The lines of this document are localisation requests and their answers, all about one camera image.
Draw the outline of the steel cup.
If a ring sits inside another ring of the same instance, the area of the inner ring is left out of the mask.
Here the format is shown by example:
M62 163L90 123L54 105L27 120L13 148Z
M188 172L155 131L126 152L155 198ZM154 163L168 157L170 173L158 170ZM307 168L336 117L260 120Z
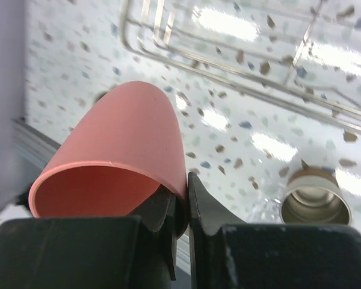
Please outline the steel cup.
M284 223L349 225L351 212L336 178L308 167L296 171L286 185L280 216Z

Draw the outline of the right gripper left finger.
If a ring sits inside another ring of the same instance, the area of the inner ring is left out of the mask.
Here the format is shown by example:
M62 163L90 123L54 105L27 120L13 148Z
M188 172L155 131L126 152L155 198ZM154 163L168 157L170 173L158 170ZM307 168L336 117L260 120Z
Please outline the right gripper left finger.
M0 288L170 288L177 200L160 187L125 217L0 226Z

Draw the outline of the red plastic cup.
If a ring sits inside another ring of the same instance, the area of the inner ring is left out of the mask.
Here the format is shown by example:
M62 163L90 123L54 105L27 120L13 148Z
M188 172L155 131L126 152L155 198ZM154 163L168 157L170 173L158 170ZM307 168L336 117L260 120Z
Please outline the red plastic cup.
M148 82L121 84L79 121L34 181L34 217L115 217L160 187L180 202L176 232L188 224L187 172L176 113Z

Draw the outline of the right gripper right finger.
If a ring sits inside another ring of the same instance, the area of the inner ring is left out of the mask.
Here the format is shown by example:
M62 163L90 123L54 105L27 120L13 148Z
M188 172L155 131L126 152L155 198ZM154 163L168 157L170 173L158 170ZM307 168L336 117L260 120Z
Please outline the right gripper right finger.
M361 234L245 223L188 174L193 288L361 288Z

